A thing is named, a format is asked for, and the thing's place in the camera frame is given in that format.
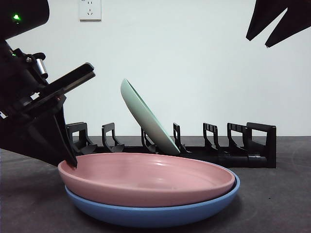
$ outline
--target stacked plates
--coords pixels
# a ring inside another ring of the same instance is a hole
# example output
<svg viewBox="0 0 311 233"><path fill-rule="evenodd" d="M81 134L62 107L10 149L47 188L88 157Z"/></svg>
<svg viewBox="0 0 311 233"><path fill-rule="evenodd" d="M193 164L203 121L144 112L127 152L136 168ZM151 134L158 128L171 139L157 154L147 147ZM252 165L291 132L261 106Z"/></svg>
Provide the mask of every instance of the stacked plates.
<svg viewBox="0 0 311 233"><path fill-rule="evenodd" d="M210 217L235 197L239 178L221 166L156 154L104 153L58 165L66 191L86 214L128 227L172 227Z"/></svg>

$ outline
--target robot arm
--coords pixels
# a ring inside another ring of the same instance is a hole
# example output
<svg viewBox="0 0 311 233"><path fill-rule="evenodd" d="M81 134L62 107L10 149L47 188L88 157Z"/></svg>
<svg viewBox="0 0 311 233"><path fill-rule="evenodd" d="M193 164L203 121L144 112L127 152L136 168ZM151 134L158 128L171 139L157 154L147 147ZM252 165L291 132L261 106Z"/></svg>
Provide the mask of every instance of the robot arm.
<svg viewBox="0 0 311 233"><path fill-rule="evenodd" d="M95 77L94 67L85 63L49 84L43 53L24 54L5 41L48 19L46 0L5 1L0 9L0 148L76 167L65 128L64 94Z"/></svg>

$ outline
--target dark countertop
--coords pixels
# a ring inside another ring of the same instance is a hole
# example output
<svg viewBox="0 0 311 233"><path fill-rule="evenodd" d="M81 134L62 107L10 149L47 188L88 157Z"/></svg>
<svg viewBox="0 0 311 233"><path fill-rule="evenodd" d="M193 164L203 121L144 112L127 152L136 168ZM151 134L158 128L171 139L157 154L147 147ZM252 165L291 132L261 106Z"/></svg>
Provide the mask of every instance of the dark countertop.
<svg viewBox="0 0 311 233"><path fill-rule="evenodd" d="M197 137L183 140L202 143ZM209 219L161 230L92 219L70 202L56 167L5 150L0 156L3 233L311 232L311 137L278 137L277 169L232 168L241 187L227 208Z"/></svg>

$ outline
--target electrical socket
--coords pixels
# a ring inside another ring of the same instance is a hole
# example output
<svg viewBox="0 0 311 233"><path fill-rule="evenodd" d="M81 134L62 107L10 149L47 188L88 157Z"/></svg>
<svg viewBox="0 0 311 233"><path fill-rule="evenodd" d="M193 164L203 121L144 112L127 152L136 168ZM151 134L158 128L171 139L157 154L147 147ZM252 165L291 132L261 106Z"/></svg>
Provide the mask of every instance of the electrical socket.
<svg viewBox="0 0 311 233"><path fill-rule="evenodd" d="M101 21L102 0L79 0L80 21Z"/></svg>

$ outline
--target dish rack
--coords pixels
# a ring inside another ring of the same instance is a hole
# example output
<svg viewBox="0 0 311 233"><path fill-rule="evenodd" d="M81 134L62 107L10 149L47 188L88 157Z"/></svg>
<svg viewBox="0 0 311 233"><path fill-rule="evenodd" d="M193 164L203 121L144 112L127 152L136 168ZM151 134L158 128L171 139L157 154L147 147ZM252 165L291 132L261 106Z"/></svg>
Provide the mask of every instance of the dish rack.
<svg viewBox="0 0 311 233"><path fill-rule="evenodd" d="M66 125L70 145L76 156L91 153L152 153L164 154L157 145L148 139L146 132L141 129L141 146L125 146L120 143L115 134L115 124L102 126L102 146L94 144L87 134L87 123L77 122ZM276 168L276 126L248 122L245 125L227 123L227 146L221 146L218 140L216 125L203 123L204 146L188 146L182 144L181 127L174 123L173 134L176 146L180 150L179 157L211 162L224 167L266 167ZM252 131L266 132L265 144L253 140ZM112 133L114 145L107 142L107 133ZM232 138L231 132L242 133L243 146L239 146ZM73 134L79 133L78 140ZM207 133L213 134L213 142L207 138Z"/></svg>

